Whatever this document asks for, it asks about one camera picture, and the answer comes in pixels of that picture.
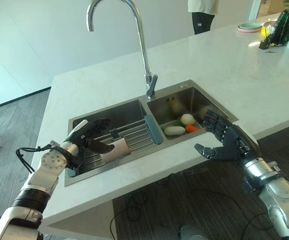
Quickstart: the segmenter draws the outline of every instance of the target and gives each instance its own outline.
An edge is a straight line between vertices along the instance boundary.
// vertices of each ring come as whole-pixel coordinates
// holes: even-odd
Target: robotic arm
[[[105,130],[110,120],[103,118],[92,122],[83,120],[64,142],[52,141],[51,149],[45,153],[37,171],[31,173],[14,200],[0,219],[0,240],[43,240],[38,227],[43,212],[65,168],[77,168],[81,161],[76,155],[79,148],[89,148],[95,153],[110,152],[115,146],[92,139],[94,134]]]
[[[239,126],[215,112],[207,110],[203,123],[223,146],[210,148],[196,144],[194,148],[209,160],[237,162],[247,173],[244,189],[260,191],[259,197],[275,230],[282,239],[289,240],[289,182],[280,175],[277,163],[266,163],[259,146]]]

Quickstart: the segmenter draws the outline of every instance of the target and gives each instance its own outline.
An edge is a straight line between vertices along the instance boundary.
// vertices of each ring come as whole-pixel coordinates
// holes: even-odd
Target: white countertop
[[[241,33],[236,25],[230,25],[153,47],[148,50],[148,59],[152,73],[159,75],[156,89],[192,79],[257,139],[284,129],[289,126],[289,49],[248,46],[262,39],[259,32]],[[70,118],[144,94],[140,52],[58,75],[37,145],[63,141]],[[196,143],[220,145],[206,133],[67,187],[63,172],[43,224],[50,225],[205,161],[194,149]],[[34,168],[42,155],[34,154]]]

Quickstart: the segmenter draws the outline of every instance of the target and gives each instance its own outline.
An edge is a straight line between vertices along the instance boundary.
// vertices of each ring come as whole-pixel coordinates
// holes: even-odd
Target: stainless steel sink
[[[131,154],[111,162],[102,162],[100,155],[81,150],[79,155],[83,158],[83,164],[76,171],[66,169],[66,186],[205,133],[202,119],[207,109],[230,121],[237,120],[192,80],[158,90],[155,95],[154,100],[143,95],[69,120],[68,132],[84,119],[110,118],[110,126],[95,136],[96,139],[110,144],[125,138]],[[200,129],[179,136],[165,135],[163,129],[177,126],[180,117],[186,113],[193,115]]]

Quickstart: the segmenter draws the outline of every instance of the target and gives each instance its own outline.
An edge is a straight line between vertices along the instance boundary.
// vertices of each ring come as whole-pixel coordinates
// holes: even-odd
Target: gray carpet
[[[267,162],[276,161],[289,178],[289,128],[259,141]],[[227,194],[241,206],[248,219],[266,211],[254,194],[246,194],[241,188],[244,172],[234,163],[205,162],[184,171],[193,189],[207,189]],[[116,229],[120,240],[177,240],[179,227],[198,225],[210,240],[239,240],[248,221],[239,208],[220,194],[205,190],[190,190],[186,177],[177,173],[168,179],[142,187],[147,203],[140,205],[141,218],[130,221],[126,212],[116,217]],[[143,200],[143,195],[135,196]],[[113,201],[115,214],[123,211],[132,193]],[[137,206],[131,200],[129,206]],[[136,218],[138,210],[131,209],[130,217]],[[263,215],[253,221],[259,228],[270,226]],[[280,240],[274,229],[257,230],[248,226],[244,240]]]
[[[28,171],[15,151],[35,147],[49,90],[0,107],[0,216],[18,195]],[[25,153],[31,163],[33,154]]]

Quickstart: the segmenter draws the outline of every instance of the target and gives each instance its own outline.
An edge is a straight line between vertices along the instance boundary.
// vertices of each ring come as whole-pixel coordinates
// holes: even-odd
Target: white radish
[[[164,129],[164,134],[167,136],[184,134],[186,129],[182,126],[168,126]]]
[[[194,119],[194,117],[191,114],[184,114],[181,116],[180,121],[183,125],[194,125],[196,123],[196,120]]]

